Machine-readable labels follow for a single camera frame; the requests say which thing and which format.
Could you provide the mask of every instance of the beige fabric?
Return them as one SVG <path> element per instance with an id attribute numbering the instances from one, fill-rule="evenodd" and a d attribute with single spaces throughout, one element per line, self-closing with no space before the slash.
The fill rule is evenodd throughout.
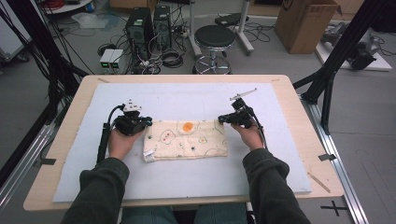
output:
<path id="1" fill-rule="evenodd" d="M 224 126 L 218 120 L 153 121 L 144 140 L 146 161 L 227 156 Z"/>

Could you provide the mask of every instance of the black stool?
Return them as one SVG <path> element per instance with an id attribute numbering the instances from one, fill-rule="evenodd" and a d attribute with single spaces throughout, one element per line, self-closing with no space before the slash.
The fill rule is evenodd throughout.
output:
<path id="1" fill-rule="evenodd" d="M 229 49 L 235 42 L 235 34 L 226 27 L 219 25 L 207 25 L 199 28 L 195 32 L 195 43 L 203 49 L 210 51 L 210 56 L 203 56 L 195 62 L 192 69 L 194 74 L 210 74 L 216 75 L 231 74 L 230 64 L 223 57 L 216 56 L 217 51 L 222 51 L 226 57 L 224 50 Z"/>

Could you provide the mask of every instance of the dark green sleeve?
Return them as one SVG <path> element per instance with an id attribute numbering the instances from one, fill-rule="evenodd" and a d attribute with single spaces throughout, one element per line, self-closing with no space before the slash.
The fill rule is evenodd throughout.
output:
<path id="1" fill-rule="evenodd" d="M 114 158 L 81 172 L 80 192 L 62 223 L 117 223 L 128 176 L 128 167 Z"/>
<path id="2" fill-rule="evenodd" d="M 289 166 L 285 162 L 260 148 L 249 152 L 243 164 L 257 223 L 310 223 L 286 183 Z"/>

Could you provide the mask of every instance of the wooden table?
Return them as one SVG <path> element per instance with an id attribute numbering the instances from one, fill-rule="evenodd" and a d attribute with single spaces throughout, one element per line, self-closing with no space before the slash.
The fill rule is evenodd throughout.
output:
<path id="1" fill-rule="evenodd" d="M 47 158 L 56 159 L 54 165 L 43 165 L 23 204 L 25 210 L 67 209 L 71 203 L 53 203 L 52 198 L 61 178 L 67 153 L 76 138 L 79 124 L 90 105 L 96 86 L 99 83 L 210 83 L 245 82 L 271 83 L 277 100 L 283 110 L 290 128 L 293 141 L 300 153 L 304 168 L 312 186 L 312 192 L 298 194 L 297 198 L 340 197 L 343 187 L 329 161 L 321 161 L 318 156 L 325 154 L 324 148 L 306 115 L 288 77 L 281 75 L 232 75 L 232 76 L 196 76 L 196 75 L 156 75 L 156 76 L 88 76 L 85 77 L 70 105 L 59 132 L 57 133 Z M 162 199 L 123 202 L 122 206 L 144 206 L 163 204 L 200 204 L 248 202 L 248 197 L 210 197 L 187 199 Z"/>

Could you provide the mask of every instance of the orange circle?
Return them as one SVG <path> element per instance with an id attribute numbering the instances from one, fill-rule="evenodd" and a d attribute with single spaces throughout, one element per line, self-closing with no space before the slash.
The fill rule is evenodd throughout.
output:
<path id="1" fill-rule="evenodd" d="M 189 132 L 189 131 L 191 131 L 191 129 L 192 129 L 192 127 L 193 127 L 194 125 L 191 123 L 191 122 L 186 122 L 186 123 L 184 123 L 184 125 L 183 125 L 183 131 L 184 132 Z"/>

